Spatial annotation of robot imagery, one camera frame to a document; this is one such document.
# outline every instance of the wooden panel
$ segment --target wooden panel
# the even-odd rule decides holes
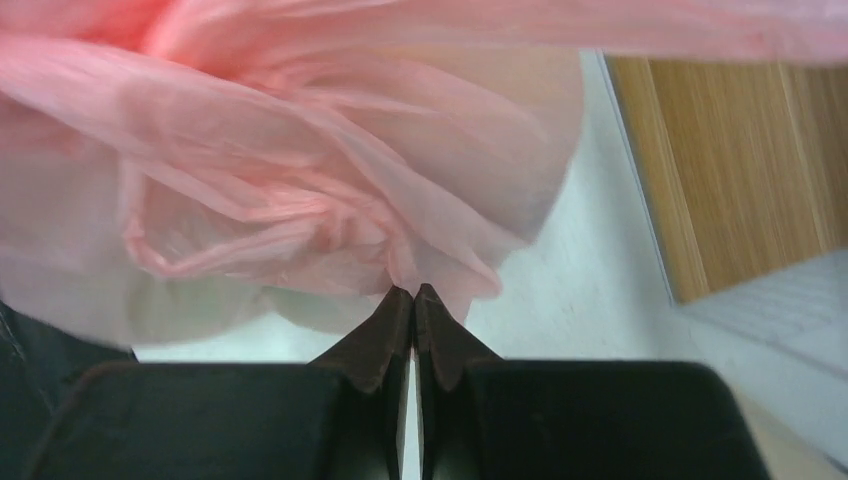
[[[848,128],[848,110],[822,93],[836,80],[776,64],[610,63],[679,300],[848,239],[838,221],[848,139],[813,120],[827,113]]]

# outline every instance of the crumpled plastic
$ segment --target crumpled plastic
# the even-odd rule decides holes
[[[848,56],[848,2],[0,0],[0,297],[117,345],[285,287],[497,294],[567,171],[575,46]]]

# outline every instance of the pink plastic bag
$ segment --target pink plastic bag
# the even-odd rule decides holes
[[[0,0],[0,297],[123,345],[226,327],[261,285],[429,282],[462,317],[538,233],[574,151],[562,46],[833,61],[846,10]]]

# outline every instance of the pink fabric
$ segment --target pink fabric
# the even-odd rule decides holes
[[[0,296],[127,345],[263,285],[462,317],[577,143],[569,46],[848,56],[848,2],[0,0]]]

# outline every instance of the wooden board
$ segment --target wooden board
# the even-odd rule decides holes
[[[610,69],[678,300],[848,244],[848,69]]]

